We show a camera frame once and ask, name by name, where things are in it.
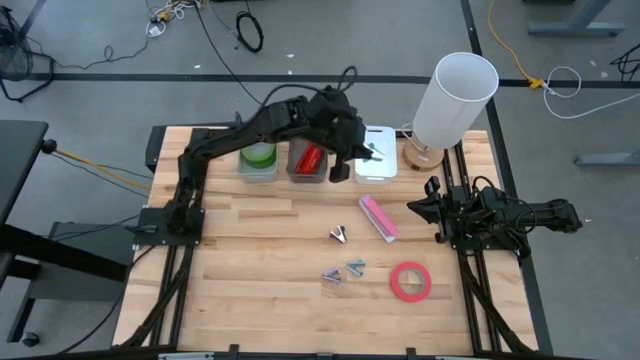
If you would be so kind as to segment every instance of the butcher block tabletop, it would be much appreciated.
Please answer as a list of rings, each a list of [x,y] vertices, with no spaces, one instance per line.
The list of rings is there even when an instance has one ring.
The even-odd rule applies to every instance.
[[[173,196],[176,159],[191,131],[167,128],[149,206],[163,207]],[[351,178],[339,184],[292,183],[285,170],[287,144],[278,145],[272,183],[243,182],[236,173],[237,153],[211,160],[203,238],[193,257],[178,349],[227,351],[239,344],[241,352],[399,355],[413,347],[422,355],[471,354],[457,254],[436,243],[436,225],[406,206],[425,197],[430,176],[444,183],[442,169],[409,169],[403,146],[398,140],[398,175],[390,185],[357,184],[353,166]],[[487,133],[467,132],[463,146],[471,180],[484,175],[499,184]],[[450,157],[457,177],[455,156]],[[362,195],[370,195],[397,225],[393,243],[384,241],[359,208]],[[337,225],[346,227],[345,244],[328,237]],[[131,336],[155,304],[166,253],[166,247],[153,249],[131,271],[114,344]],[[485,258],[497,309],[525,344],[537,348],[517,259],[507,251],[485,251]],[[180,259],[179,252],[176,268]],[[346,262],[356,259],[366,261],[360,278],[345,271]],[[431,274],[431,294],[423,301],[405,303],[391,291],[391,271],[406,261],[423,264]],[[334,267],[343,269],[341,284],[321,278]],[[419,287],[411,275],[401,277],[408,291]],[[477,301],[476,308],[487,349]],[[161,343],[168,341],[173,311],[170,304]]]

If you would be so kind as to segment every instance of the gray concrete floor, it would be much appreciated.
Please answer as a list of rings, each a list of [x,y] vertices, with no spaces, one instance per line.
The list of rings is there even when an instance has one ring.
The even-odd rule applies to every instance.
[[[22,23],[33,1],[4,1]],[[162,1],[150,0],[152,5]],[[488,0],[471,6],[485,56],[504,79],[520,79],[509,54],[491,38],[486,25]],[[265,29],[259,55],[235,50],[236,40],[209,11],[205,21],[216,45],[240,74],[337,74],[357,65],[367,75],[430,76],[447,53],[469,51],[464,19],[457,1],[407,0],[260,0],[252,11]],[[229,24],[240,3],[216,4]],[[585,79],[617,80],[607,63],[636,45],[640,5],[616,1],[603,20],[624,21],[629,29],[611,39],[532,38],[529,21],[570,17],[575,6],[548,6],[498,0],[496,29],[521,56],[534,76],[568,65]],[[111,44],[117,54],[135,51],[144,42],[144,0],[48,0],[29,36],[61,62],[99,60]],[[293,59],[287,54],[295,54]],[[60,72],[78,72],[63,69]],[[149,43],[139,57],[91,68],[88,73],[226,74],[202,33],[193,12],[172,22],[166,34]],[[34,86],[9,84],[20,92]],[[249,83],[262,98],[276,84]],[[400,126],[415,113],[424,85],[357,84],[349,98],[368,124]],[[631,90],[586,89],[572,100],[552,101],[557,112],[573,114],[629,96]],[[297,94],[283,91],[280,97]],[[555,353],[597,359],[629,359],[640,351],[640,243],[637,241],[634,169],[576,168],[573,158],[585,152],[631,151],[640,146],[637,116],[640,99],[579,120],[563,121],[544,108],[542,94],[501,88],[495,97],[519,195],[529,201],[556,197],[572,201],[585,228],[573,236],[537,230],[531,234],[534,263]],[[152,125],[227,121],[256,109],[235,83],[58,81],[24,104],[0,99],[0,117],[42,120],[48,137],[61,148],[94,161],[145,172],[146,139]],[[488,129],[483,113],[474,128]],[[91,191],[92,197],[77,194]],[[53,221],[110,223],[135,214],[143,198],[124,192],[40,156],[10,217],[10,223],[46,233]],[[7,282],[0,291],[0,338],[4,337],[25,284]],[[41,333],[41,346],[27,349],[3,344],[0,355],[47,354],[75,342],[99,322],[111,304],[48,301],[37,305],[28,330]],[[83,349],[106,348],[115,317]]]

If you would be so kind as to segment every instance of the red tape roll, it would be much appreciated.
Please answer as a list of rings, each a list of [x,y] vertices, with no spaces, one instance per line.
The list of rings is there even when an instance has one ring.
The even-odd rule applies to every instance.
[[[400,274],[405,270],[415,271],[422,278],[423,288],[419,293],[408,294],[402,290],[402,287],[400,286]],[[424,300],[431,292],[431,275],[429,275],[429,272],[424,268],[424,266],[417,262],[408,261],[402,263],[396,266],[396,268],[391,272],[391,290],[393,290],[393,293],[404,302],[413,303]]]

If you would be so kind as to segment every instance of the yellow cable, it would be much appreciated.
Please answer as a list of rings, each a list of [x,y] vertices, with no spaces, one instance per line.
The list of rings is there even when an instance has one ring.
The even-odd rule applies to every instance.
[[[58,154],[60,154],[62,156],[68,157],[69,159],[73,159],[73,160],[79,161],[81,163],[84,163],[84,164],[87,164],[87,165],[91,165],[94,168],[104,172],[105,174],[113,176],[114,178],[116,178],[116,179],[118,179],[118,180],[120,180],[120,181],[122,181],[122,182],[124,182],[126,184],[129,184],[131,186],[137,187],[139,189],[151,190],[151,187],[139,184],[139,183],[137,183],[135,181],[131,181],[131,180],[126,179],[126,178],[123,178],[122,176],[120,176],[120,175],[118,175],[118,174],[116,174],[116,173],[114,173],[112,171],[109,171],[108,169],[103,168],[102,166],[92,162],[91,160],[87,160],[87,159],[85,159],[83,157],[80,157],[78,155],[72,154],[70,152],[62,151],[62,150],[59,150],[59,149],[56,149],[55,152],[57,152]]]
[[[489,5],[489,12],[487,13],[487,23],[489,24],[489,30],[491,30],[491,34],[493,34],[493,37],[498,41],[498,43],[500,43],[500,45],[502,45],[503,48],[507,49],[511,53],[511,55],[513,56],[513,59],[516,61],[516,65],[518,65],[518,69],[520,70],[522,75],[524,75],[524,77],[526,77],[527,80],[529,80],[529,88],[536,89],[541,87],[542,84],[544,83],[544,79],[536,79],[534,77],[529,76],[529,74],[527,74],[527,72],[524,71],[524,69],[522,68],[522,65],[520,65],[520,60],[518,60],[518,55],[516,55],[515,51],[513,51],[513,49],[511,49],[507,44],[505,44],[502,41],[502,39],[500,39],[498,34],[496,34],[496,31],[493,29],[491,18],[493,13],[493,5],[495,4],[495,2],[496,0],[491,0],[491,4]]]

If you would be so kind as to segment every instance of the pink object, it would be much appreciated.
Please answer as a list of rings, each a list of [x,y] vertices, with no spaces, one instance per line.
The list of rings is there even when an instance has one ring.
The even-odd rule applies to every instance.
[[[382,235],[387,242],[392,242],[396,239],[399,233],[398,228],[369,195],[360,197],[360,208],[362,208],[362,211],[364,211],[369,220],[371,220],[376,229],[378,229],[380,235]]]

